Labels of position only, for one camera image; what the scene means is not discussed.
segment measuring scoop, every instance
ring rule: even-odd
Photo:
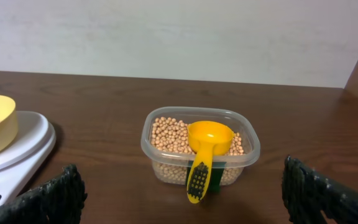
[[[187,197],[191,203],[198,203],[205,196],[211,178],[212,158],[225,155],[233,137],[233,131],[218,122],[189,124],[189,146],[197,153],[187,180]]]

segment scale platform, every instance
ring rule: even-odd
[[[43,115],[17,111],[17,122],[16,138],[0,152],[0,206],[20,193],[56,142],[55,130]]]

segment rectangular container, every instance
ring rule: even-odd
[[[214,156],[212,169],[224,169],[220,185],[232,184],[244,167],[256,162],[260,155],[259,139],[249,121],[242,115],[228,110],[170,106],[151,112],[145,121],[140,145],[152,160],[152,167],[158,179],[166,183],[185,185],[187,168],[195,155],[163,152],[150,143],[152,124],[156,118],[171,117],[191,124],[195,121],[216,121],[240,133],[242,147],[246,154],[240,156]]]

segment digital scale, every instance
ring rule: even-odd
[[[20,193],[56,142],[53,126],[43,115],[17,111],[19,130],[0,152],[0,206]]]

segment scoop handle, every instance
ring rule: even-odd
[[[202,144],[196,154],[187,179],[187,197],[191,203],[198,203],[205,196],[211,179],[212,157],[213,146]]]

